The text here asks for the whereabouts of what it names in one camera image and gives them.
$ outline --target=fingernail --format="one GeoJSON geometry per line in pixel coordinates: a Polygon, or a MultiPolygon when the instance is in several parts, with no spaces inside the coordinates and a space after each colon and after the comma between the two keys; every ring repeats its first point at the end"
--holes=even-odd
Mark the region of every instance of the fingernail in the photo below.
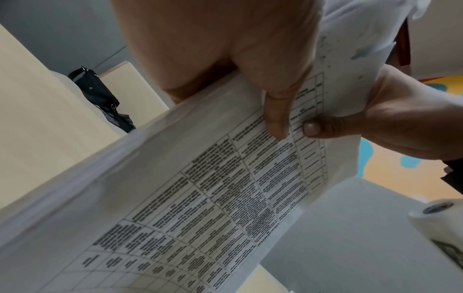
{"type": "Polygon", "coordinates": [[[304,123],[304,134],[306,136],[315,136],[320,134],[320,125],[316,122],[304,123]]]}

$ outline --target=document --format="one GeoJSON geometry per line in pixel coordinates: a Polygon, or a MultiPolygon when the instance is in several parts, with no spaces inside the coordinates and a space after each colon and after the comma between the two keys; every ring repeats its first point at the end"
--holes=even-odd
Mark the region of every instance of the document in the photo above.
{"type": "Polygon", "coordinates": [[[359,136],[309,139],[302,123],[364,108],[407,7],[323,22],[285,140],[265,129],[261,90],[234,73],[2,210],[1,291],[235,292],[313,201],[356,174],[359,136]]]}

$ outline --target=white tape roll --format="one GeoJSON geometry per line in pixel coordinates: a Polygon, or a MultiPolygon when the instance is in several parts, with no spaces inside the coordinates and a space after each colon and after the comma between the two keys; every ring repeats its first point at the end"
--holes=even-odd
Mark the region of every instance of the white tape roll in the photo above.
{"type": "Polygon", "coordinates": [[[409,220],[463,271],[463,199],[430,202],[411,211],[409,220]]]}

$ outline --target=black bag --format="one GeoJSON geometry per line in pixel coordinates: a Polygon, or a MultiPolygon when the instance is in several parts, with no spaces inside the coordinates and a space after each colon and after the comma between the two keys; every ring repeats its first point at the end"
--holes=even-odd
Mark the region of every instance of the black bag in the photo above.
{"type": "Polygon", "coordinates": [[[119,101],[93,70],[82,67],[71,72],[68,77],[81,89],[89,102],[100,108],[109,122],[127,133],[135,129],[129,115],[117,113],[119,101]],[[83,75],[75,81],[74,79],[81,73],[83,75]]]}

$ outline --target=blue paint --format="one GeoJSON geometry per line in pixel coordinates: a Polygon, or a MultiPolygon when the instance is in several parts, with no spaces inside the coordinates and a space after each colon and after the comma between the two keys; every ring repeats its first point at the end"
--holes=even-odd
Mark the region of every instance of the blue paint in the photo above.
{"type": "Polygon", "coordinates": [[[436,90],[446,92],[447,91],[447,86],[443,84],[426,84],[427,86],[430,86],[432,88],[435,88],[436,90]]]}
{"type": "Polygon", "coordinates": [[[362,139],[360,141],[360,155],[358,159],[358,177],[364,176],[365,166],[373,156],[373,146],[369,141],[362,139]]]}
{"type": "Polygon", "coordinates": [[[421,159],[405,155],[400,158],[400,165],[405,168],[413,169],[416,168],[421,163],[421,161],[421,159]]]}

